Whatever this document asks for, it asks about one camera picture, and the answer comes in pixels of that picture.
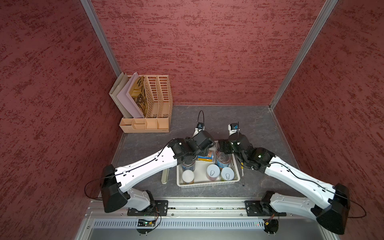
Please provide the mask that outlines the short yellow can white lid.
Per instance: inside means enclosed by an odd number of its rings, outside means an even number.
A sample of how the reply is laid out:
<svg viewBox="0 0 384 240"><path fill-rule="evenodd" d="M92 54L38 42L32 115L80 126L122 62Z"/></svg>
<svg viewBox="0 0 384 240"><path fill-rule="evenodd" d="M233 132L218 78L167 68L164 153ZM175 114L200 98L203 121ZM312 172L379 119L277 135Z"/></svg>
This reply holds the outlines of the short yellow can white lid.
<svg viewBox="0 0 384 240"><path fill-rule="evenodd" d="M182 180L185 185L193 184L195 180L194 172L192 170L183 171Z"/></svg>

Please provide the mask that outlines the blue Progresso noodle soup can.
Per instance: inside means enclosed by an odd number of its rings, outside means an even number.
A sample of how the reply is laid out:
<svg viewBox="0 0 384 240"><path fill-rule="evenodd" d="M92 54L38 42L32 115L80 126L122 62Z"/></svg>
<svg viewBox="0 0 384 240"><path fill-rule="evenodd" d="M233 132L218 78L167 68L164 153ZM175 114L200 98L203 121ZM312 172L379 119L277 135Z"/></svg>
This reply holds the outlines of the blue Progresso noodle soup can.
<svg viewBox="0 0 384 240"><path fill-rule="evenodd" d="M232 163L231 156L229 154L225 154L223 152L216 153L216 165L220 168L229 167Z"/></svg>

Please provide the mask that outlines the small green can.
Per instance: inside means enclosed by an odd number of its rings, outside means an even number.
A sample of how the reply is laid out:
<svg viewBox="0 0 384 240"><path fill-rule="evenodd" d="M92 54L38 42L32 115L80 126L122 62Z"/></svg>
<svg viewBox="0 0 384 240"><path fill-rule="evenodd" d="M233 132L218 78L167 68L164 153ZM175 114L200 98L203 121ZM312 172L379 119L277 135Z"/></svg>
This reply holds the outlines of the small green can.
<svg viewBox="0 0 384 240"><path fill-rule="evenodd" d="M230 167L222 168L221 170L221 181L232 181L235 178L235 172Z"/></svg>

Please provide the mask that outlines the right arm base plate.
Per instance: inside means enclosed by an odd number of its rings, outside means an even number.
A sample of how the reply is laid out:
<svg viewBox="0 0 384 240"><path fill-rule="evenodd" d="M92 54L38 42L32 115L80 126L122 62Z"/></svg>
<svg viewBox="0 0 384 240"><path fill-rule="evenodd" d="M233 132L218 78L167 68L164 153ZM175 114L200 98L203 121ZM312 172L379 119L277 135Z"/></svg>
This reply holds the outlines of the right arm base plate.
<svg viewBox="0 0 384 240"><path fill-rule="evenodd" d="M248 217L286 217L286 213L276 212L269 204L260 201L245 201L245 210Z"/></svg>

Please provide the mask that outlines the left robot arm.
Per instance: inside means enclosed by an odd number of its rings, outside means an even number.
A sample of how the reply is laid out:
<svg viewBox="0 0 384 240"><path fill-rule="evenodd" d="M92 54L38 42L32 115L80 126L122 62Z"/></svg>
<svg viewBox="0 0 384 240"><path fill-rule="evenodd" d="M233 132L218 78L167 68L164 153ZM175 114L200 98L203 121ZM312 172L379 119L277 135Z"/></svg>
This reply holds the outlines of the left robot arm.
<svg viewBox="0 0 384 240"><path fill-rule="evenodd" d="M138 191L134 186L165 169L206 156L214 143L214 138L201 130L191 138L172 139L160 151L133 164L104 167L100 180L104 212L112 213L123 207L138 211L149 209L155 204L152 194Z"/></svg>

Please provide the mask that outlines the tall yellow can white lid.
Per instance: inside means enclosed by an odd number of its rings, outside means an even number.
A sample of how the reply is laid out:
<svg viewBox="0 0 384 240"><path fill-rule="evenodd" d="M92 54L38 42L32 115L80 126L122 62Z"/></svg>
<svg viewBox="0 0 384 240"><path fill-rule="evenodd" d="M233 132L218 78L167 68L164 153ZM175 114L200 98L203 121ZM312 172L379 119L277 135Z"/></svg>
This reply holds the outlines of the tall yellow can white lid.
<svg viewBox="0 0 384 240"><path fill-rule="evenodd" d="M206 156L198 156L197 160L202 162L213 163L215 157L215 152L209 150Z"/></svg>

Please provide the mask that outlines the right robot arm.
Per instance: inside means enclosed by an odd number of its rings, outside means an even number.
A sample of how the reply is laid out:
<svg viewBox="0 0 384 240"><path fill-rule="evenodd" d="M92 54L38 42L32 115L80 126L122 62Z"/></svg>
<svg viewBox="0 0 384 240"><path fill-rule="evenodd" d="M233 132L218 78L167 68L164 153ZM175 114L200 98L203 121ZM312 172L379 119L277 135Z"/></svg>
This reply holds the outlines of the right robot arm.
<svg viewBox="0 0 384 240"><path fill-rule="evenodd" d="M346 186L333 186L317 180L273 152L253 147L248 138L240 133L230 135L227 140L219 140L218 151L233 155L245 168L273 177L303 195L299 198L267 191L259 206L265 216L294 214L315 220L334 234L345 233L350 211L350 194Z"/></svg>

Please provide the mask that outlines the small pink can back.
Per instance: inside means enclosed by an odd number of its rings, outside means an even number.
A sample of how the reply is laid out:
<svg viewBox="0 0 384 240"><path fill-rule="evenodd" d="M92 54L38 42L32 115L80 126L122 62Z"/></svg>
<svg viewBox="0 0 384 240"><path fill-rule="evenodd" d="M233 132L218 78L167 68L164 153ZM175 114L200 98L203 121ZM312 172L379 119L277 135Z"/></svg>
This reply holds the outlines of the small pink can back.
<svg viewBox="0 0 384 240"><path fill-rule="evenodd" d="M215 164L211 164L207 167L206 176L210 181L215 181L220 176L220 173L220 168Z"/></svg>

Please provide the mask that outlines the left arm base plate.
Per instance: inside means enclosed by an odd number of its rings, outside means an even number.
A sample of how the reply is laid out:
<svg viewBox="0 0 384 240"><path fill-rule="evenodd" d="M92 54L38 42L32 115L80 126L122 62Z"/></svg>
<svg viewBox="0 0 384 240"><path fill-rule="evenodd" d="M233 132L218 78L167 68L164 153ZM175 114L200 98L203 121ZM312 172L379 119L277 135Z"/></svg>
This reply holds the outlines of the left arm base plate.
<svg viewBox="0 0 384 240"><path fill-rule="evenodd" d="M157 216L159 213L162 217L167 215L168 212L169 201L167 200L155 200L151 203L146 209L142 211L138 211L136 209L130 208L128 209L127 216Z"/></svg>

